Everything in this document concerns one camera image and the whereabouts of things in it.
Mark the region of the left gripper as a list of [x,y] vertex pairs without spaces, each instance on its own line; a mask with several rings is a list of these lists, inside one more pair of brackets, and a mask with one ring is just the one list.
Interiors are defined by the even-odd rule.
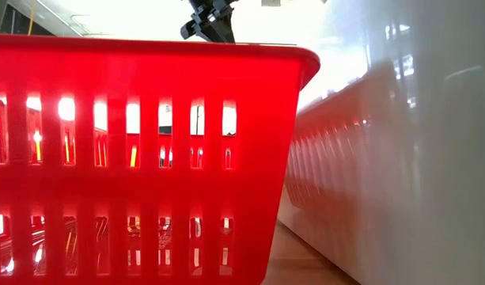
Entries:
[[208,42],[234,43],[231,18],[236,0],[189,0],[194,10],[191,20],[180,29],[184,40],[199,36]]

